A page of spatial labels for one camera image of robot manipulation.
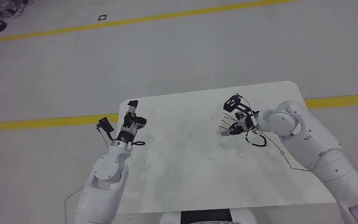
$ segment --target white tabletop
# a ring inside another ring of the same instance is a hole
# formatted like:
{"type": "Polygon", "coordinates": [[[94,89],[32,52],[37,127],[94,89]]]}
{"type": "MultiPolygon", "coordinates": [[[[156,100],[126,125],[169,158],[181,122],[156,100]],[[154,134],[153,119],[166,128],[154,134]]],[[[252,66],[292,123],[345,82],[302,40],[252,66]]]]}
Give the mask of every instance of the white tabletop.
{"type": "MultiPolygon", "coordinates": [[[[274,109],[286,100],[304,104],[289,81],[139,98],[136,113],[147,125],[135,140],[147,144],[134,146],[127,160],[118,213],[335,202],[313,174],[290,169],[272,143],[258,148],[244,134],[220,135],[223,105],[237,92],[254,110],[274,109]]],[[[128,102],[120,105],[118,127],[128,102]]],[[[284,149],[273,133],[268,136],[284,149]]]]}

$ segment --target black cable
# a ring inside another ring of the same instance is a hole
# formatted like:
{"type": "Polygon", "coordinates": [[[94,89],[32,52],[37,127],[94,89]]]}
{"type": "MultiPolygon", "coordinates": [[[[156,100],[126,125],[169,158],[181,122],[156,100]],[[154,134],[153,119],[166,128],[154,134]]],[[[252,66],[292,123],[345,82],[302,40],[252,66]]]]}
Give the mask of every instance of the black cable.
{"type": "Polygon", "coordinates": [[[136,142],[133,142],[132,145],[135,145],[135,146],[143,146],[143,145],[145,145],[145,142],[136,141],[136,142]]]}
{"type": "Polygon", "coordinates": [[[265,138],[264,136],[262,136],[261,134],[257,134],[257,133],[255,133],[255,132],[252,132],[252,133],[254,133],[254,134],[257,135],[257,136],[260,136],[261,138],[263,138],[264,143],[263,143],[263,144],[251,143],[251,142],[248,140],[248,138],[247,138],[248,132],[246,132],[245,139],[246,139],[246,141],[247,141],[248,143],[250,143],[251,145],[256,146],[256,147],[265,147],[265,146],[267,146],[267,140],[266,140],[266,138],[265,138]]]}

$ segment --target gray floor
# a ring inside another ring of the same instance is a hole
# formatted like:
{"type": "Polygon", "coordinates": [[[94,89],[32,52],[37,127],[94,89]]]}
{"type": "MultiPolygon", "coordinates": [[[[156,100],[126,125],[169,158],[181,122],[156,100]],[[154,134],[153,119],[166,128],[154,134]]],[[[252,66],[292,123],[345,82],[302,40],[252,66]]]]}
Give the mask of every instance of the gray floor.
{"type": "MultiPolygon", "coordinates": [[[[119,20],[235,2],[38,0],[1,35],[91,24],[106,13],[119,20]]],[[[353,0],[299,0],[0,42],[0,120],[117,113],[128,98],[282,80],[305,98],[358,94],[357,9],[353,0]]],[[[312,113],[358,165],[357,110],[312,113]]],[[[64,223],[65,198],[106,152],[92,125],[1,131],[0,142],[1,223],[64,223]]],[[[68,223],[78,196],[68,200],[68,223]]],[[[335,204],[253,211],[261,223],[342,223],[335,204]]],[[[157,223],[160,215],[114,223],[157,223]]]]}

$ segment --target wire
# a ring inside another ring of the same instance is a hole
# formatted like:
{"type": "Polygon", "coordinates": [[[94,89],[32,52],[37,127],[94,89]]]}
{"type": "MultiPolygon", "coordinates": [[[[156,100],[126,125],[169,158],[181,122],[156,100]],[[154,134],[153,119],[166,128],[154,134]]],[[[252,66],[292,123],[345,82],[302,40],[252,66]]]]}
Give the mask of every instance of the wire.
{"type": "Polygon", "coordinates": [[[231,127],[231,125],[229,123],[227,123],[225,120],[222,120],[222,122],[224,122],[225,124],[227,124],[229,127],[231,127]]]}
{"type": "Polygon", "coordinates": [[[238,122],[238,120],[237,120],[237,119],[234,119],[232,116],[228,115],[227,113],[223,113],[223,114],[225,114],[226,116],[230,117],[230,119],[231,119],[231,120],[235,120],[235,121],[237,121],[237,122],[238,122]]]}
{"type": "Polygon", "coordinates": [[[241,97],[247,102],[247,104],[248,104],[248,106],[249,106],[249,108],[250,108],[250,110],[251,110],[251,113],[252,113],[252,115],[253,115],[253,119],[255,120],[255,122],[256,122],[256,124],[257,124],[258,130],[261,132],[261,134],[262,134],[263,136],[265,136],[268,140],[270,140],[270,142],[272,142],[272,143],[280,150],[280,154],[285,158],[285,160],[286,160],[286,162],[289,164],[290,168],[293,169],[293,170],[300,170],[300,171],[309,172],[309,170],[304,170],[304,169],[300,169],[300,168],[294,168],[294,167],[291,166],[290,161],[289,161],[289,160],[287,159],[287,157],[285,156],[285,152],[284,152],[282,149],[280,149],[280,147],[279,147],[271,138],[269,138],[267,135],[265,135],[264,132],[262,131],[262,129],[260,128],[260,126],[258,125],[258,122],[257,122],[257,120],[256,120],[256,118],[255,118],[255,116],[254,116],[254,113],[253,113],[253,111],[252,111],[252,109],[251,109],[251,105],[250,105],[250,103],[248,102],[248,100],[246,100],[246,98],[243,97],[243,96],[241,96],[241,97]]]}
{"type": "MultiPolygon", "coordinates": [[[[224,128],[224,127],[222,127],[222,126],[219,126],[219,128],[224,128]]],[[[226,130],[229,130],[228,128],[224,128],[224,129],[226,129],[226,130]]]]}
{"type": "Polygon", "coordinates": [[[84,188],[81,187],[80,189],[76,190],[75,192],[73,192],[72,194],[70,194],[66,199],[65,199],[65,202],[63,203],[63,208],[64,208],[64,211],[65,211],[65,224],[67,224],[67,208],[66,208],[66,202],[67,200],[72,197],[75,193],[79,192],[80,190],[82,190],[84,188]]]}
{"type": "Polygon", "coordinates": [[[100,130],[98,127],[96,127],[96,129],[99,131],[99,133],[101,134],[101,136],[102,136],[103,140],[106,142],[106,145],[107,145],[107,147],[108,147],[108,143],[107,143],[107,141],[106,141],[105,137],[103,136],[103,134],[102,134],[101,130],[100,130]]]}

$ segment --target end effector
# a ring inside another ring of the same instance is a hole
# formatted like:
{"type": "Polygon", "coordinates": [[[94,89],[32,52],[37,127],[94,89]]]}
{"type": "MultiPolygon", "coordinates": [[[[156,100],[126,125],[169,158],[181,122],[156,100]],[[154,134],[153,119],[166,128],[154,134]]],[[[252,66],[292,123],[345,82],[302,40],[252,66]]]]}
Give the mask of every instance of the end effector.
{"type": "Polygon", "coordinates": [[[241,96],[239,94],[233,95],[228,99],[224,104],[224,110],[231,113],[235,109],[239,112],[235,113],[236,119],[230,117],[230,120],[236,120],[227,130],[221,132],[222,136],[234,136],[241,134],[243,132],[248,132],[255,128],[251,116],[253,116],[251,109],[245,104],[241,103],[241,96]]]}
{"type": "MultiPolygon", "coordinates": [[[[102,118],[97,124],[97,129],[102,128],[110,140],[122,141],[125,143],[132,142],[137,134],[137,131],[141,128],[144,128],[147,124],[147,120],[140,116],[137,116],[135,109],[138,106],[138,100],[131,100],[128,103],[128,111],[124,116],[124,122],[121,126],[120,132],[117,138],[113,139],[111,132],[114,131],[114,128],[110,124],[107,118],[102,118]]],[[[144,142],[136,142],[136,145],[144,145],[144,142]]]]}
{"type": "Polygon", "coordinates": [[[135,109],[138,106],[138,100],[132,100],[128,103],[128,111],[124,116],[124,122],[121,126],[121,131],[117,137],[117,140],[122,142],[133,142],[136,133],[139,129],[144,128],[147,120],[140,116],[137,116],[135,109]]]}

